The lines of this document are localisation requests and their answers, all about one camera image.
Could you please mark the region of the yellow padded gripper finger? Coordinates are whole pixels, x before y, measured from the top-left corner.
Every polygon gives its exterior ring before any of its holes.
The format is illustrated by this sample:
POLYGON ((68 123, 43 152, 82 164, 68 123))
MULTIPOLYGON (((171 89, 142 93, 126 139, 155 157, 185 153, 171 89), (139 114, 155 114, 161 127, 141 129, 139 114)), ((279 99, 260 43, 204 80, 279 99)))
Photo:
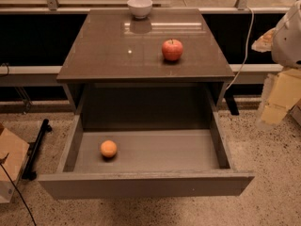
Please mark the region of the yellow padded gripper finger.
POLYGON ((289 69, 268 74, 264 80, 256 126, 270 130, 278 126, 301 99, 301 71, 289 69))
POLYGON ((251 49, 261 53, 270 52, 272 50, 274 32, 274 28, 269 29, 253 42, 251 49))

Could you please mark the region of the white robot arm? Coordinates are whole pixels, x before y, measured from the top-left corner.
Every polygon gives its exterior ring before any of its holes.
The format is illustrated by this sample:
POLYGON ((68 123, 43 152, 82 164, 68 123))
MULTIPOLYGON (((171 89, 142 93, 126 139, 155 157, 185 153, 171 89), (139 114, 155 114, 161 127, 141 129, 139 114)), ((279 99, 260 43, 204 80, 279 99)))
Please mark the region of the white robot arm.
POLYGON ((301 0, 297 0, 277 25, 251 46, 256 52, 270 52, 278 74, 264 80, 256 124, 262 130, 279 125, 301 99, 301 0))

